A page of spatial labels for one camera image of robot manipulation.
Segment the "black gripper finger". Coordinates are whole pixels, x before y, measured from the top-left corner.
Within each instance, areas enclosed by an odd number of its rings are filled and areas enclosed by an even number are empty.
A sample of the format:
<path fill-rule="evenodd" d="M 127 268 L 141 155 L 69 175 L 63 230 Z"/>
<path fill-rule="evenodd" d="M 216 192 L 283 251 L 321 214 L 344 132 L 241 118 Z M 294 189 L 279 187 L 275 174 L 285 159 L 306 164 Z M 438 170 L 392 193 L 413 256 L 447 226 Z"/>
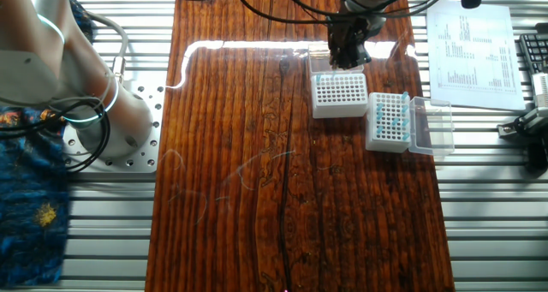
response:
<path fill-rule="evenodd" d="M 367 64 L 370 61 L 371 56 L 364 42 L 353 41 L 348 44 L 348 69 Z"/>
<path fill-rule="evenodd" d="M 328 47 L 330 50 L 330 64 L 334 69 L 344 69 L 346 63 L 346 54 L 344 51 L 345 40 L 339 38 L 329 38 Z"/>

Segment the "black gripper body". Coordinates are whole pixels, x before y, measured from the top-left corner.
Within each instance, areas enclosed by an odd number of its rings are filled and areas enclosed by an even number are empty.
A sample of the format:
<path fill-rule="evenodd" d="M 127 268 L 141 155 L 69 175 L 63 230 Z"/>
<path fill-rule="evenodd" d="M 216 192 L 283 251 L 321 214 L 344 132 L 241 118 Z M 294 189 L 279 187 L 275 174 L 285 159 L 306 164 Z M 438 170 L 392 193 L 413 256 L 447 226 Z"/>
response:
<path fill-rule="evenodd" d="M 361 15 L 351 18 L 338 18 L 329 26 L 329 40 L 335 44 L 363 43 L 380 33 L 385 18 L 376 15 Z"/>

